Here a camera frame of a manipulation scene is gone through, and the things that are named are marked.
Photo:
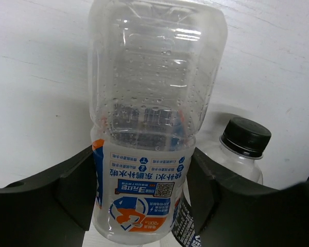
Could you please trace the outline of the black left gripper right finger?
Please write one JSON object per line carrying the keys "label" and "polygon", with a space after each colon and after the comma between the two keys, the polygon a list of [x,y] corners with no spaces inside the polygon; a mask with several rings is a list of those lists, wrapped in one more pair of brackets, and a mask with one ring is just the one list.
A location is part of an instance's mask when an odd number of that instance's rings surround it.
{"label": "black left gripper right finger", "polygon": [[187,183],[202,246],[309,246],[309,178],[276,190],[196,149]]}

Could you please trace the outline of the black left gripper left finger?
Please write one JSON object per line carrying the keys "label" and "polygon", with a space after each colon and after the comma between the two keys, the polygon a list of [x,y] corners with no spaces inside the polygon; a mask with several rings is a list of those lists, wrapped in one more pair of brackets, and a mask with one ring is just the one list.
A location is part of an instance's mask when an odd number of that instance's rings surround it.
{"label": "black left gripper left finger", "polygon": [[92,153],[0,188],[0,246],[82,246],[96,195]]}

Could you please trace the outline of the clear Pepsi bottle black cap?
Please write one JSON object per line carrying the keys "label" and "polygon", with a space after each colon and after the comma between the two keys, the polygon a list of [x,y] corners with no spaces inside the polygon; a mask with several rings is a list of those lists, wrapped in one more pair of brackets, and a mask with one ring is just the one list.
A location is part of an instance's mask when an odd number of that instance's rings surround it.
{"label": "clear Pepsi bottle black cap", "polygon": [[[209,145],[204,153],[238,175],[262,185],[263,174],[255,161],[263,157],[270,139],[271,132],[263,125],[233,117],[219,137],[219,143]],[[178,210],[172,231],[159,241],[159,246],[202,246],[200,236],[195,233],[187,181]]]}

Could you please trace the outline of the clear bottle blue orange label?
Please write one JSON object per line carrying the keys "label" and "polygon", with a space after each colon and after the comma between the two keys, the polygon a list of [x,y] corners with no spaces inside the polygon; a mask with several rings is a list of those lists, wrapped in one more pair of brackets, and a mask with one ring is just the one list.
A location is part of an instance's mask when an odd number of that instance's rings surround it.
{"label": "clear bottle blue orange label", "polygon": [[223,12],[195,1],[92,3],[93,224],[113,246],[173,228],[227,34]]}

